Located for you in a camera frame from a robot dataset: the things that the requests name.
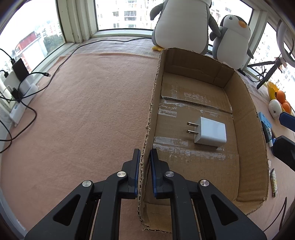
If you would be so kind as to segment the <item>blue plastic phone stand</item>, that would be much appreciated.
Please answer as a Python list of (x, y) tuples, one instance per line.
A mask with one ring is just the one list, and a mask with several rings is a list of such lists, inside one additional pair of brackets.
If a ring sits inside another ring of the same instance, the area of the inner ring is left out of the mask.
[(261, 121), (262, 126), (272, 129), (272, 124), (270, 123), (270, 121), (265, 117), (265, 115), (262, 112), (258, 113), (258, 117)]

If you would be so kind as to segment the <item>yellow fruit bowl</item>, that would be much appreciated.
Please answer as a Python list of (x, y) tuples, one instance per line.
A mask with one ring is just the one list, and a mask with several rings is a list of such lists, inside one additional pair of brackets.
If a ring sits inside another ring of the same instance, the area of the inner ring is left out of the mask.
[[(277, 91), (279, 90), (279, 88), (274, 83), (272, 83), (270, 81), (268, 82), (267, 87), (268, 87), (268, 96), (270, 98), (270, 101), (273, 99), (277, 99), (276, 95), (277, 95)], [(291, 115), (294, 116), (294, 110), (292, 109), (292, 107), (291, 107)]]

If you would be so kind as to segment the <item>monogram patterned lighter case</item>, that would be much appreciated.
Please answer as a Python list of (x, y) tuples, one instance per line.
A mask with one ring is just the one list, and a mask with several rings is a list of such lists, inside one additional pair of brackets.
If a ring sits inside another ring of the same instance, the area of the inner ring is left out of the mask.
[(272, 185), (272, 195), (273, 195), (273, 198), (275, 198), (277, 196), (277, 178), (276, 178), (275, 169), (272, 169), (270, 171), (270, 181)]

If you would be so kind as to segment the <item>orange fruit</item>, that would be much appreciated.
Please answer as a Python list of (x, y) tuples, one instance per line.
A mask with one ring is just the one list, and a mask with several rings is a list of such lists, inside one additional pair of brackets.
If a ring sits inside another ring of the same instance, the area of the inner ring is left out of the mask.
[(283, 104), (286, 101), (286, 95), (282, 90), (277, 91), (276, 98), (281, 104)]
[(288, 102), (283, 102), (282, 107), (285, 112), (287, 112), (288, 114), (291, 114), (291, 106), (289, 105)]

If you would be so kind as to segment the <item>large penguin plush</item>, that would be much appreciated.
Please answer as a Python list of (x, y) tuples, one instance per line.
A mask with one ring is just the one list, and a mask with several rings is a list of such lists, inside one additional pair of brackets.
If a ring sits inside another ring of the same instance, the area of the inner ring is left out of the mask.
[(159, 17), (152, 32), (152, 49), (178, 48), (206, 54), (211, 29), (216, 36), (221, 31), (210, 13), (211, 1), (164, 1), (150, 11), (150, 20)]

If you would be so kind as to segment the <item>black tripod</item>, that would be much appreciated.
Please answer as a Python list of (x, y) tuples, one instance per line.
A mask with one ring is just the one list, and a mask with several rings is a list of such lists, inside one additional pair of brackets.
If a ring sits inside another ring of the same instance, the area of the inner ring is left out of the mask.
[(274, 74), (274, 72), (280, 68), (282, 65), (282, 58), (281, 57), (276, 57), (274, 61), (264, 61), (261, 63), (255, 63), (255, 64), (248, 64), (248, 68), (254, 68), (255, 66), (266, 66), (266, 65), (272, 65), (269, 71), (266, 71), (265, 69), (263, 70), (262, 73), (259, 73), (258, 76), (261, 77), (262, 79), (259, 80), (258, 85), (256, 86), (256, 89), (259, 90), (264, 83), (266, 83), (271, 76)]

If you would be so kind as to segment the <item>orange fruit front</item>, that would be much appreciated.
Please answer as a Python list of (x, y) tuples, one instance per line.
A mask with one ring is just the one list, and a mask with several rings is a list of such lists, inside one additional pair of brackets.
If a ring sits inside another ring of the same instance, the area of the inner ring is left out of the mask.
[(291, 106), (289, 105), (288, 102), (283, 102), (282, 107), (285, 112), (287, 112), (288, 114), (291, 114)]

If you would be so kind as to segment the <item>small penguin plush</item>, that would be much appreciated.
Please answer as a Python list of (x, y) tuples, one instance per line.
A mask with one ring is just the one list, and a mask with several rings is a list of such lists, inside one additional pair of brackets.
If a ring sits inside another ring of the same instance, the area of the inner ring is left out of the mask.
[(246, 56), (253, 58), (249, 49), (251, 29), (241, 17), (226, 15), (221, 20), (219, 30), (219, 37), (214, 32), (209, 34), (210, 40), (213, 41), (214, 59), (237, 70), (242, 67)]

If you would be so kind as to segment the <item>cardboard box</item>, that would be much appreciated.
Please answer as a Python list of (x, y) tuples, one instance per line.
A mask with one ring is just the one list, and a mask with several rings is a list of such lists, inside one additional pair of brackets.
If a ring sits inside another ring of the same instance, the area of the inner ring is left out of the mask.
[(243, 213), (268, 197), (268, 156), (249, 90), (227, 64), (184, 49), (159, 56), (140, 160), (138, 215), (145, 229), (171, 232), (169, 200), (152, 191), (150, 150), (190, 181), (207, 179)]

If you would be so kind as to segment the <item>orange fruit middle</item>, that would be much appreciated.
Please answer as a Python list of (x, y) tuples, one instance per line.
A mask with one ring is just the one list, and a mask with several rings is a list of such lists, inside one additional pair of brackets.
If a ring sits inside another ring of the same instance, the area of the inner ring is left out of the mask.
[(276, 98), (281, 104), (283, 104), (286, 101), (286, 95), (282, 90), (277, 91)]

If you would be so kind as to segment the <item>white USB wall charger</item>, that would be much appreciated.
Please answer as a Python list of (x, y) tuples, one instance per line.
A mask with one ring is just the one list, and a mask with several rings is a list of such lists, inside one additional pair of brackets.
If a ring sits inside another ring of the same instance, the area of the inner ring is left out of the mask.
[(194, 135), (194, 143), (221, 147), (226, 144), (226, 127), (224, 123), (214, 121), (205, 117), (199, 117), (194, 122), (187, 122), (188, 126), (193, 126), (194, 130), (187, 130), (187, 133)]

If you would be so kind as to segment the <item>white power strip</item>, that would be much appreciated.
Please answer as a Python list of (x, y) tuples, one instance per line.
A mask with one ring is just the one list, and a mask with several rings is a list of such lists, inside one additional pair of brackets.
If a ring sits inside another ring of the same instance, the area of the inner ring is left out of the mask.
[(4, 85), (16, 100), (14, 107), (11, 110), (10, 118), (18, 125), (26, 109), (25, 105), (28, 105), (34, 98), (34, 93), (38, 91), (37, 87), (33, 83), (33, 75), (27, 76), (22, 82), (17, 78), (16, 74), (12, 71), (8, 74), (4, 80)]

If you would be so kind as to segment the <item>checkered cloth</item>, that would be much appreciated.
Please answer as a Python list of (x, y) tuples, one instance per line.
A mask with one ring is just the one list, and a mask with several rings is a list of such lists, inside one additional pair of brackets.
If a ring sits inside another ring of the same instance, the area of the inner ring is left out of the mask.
[(103, 37), (88, 40), (80, 44), (75, 54), (125, 53), (148, 57), (159, 57), (159, 52), (152, 50), (150, 37)]

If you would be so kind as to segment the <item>black power adapter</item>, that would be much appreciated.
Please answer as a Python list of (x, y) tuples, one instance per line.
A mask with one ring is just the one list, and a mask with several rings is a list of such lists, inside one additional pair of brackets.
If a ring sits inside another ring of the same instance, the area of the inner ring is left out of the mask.
[(24, 81), (26, 77), (29, 75), (29, 72), (21, 58), (19, 58), (17, 61), (13, 63), (12, 68), (13, 72), (15, 73), (16, 77), (20, 82)]

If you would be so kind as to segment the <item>white plug-in device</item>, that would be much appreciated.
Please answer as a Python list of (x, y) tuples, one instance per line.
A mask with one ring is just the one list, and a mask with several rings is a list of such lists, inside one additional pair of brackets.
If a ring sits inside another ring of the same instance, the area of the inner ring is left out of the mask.
[(276, 99), (273, 99), (268, 104), (268, 110), (273, 119), (279, 119), (280, 114), (283, 112), (280, 102)]

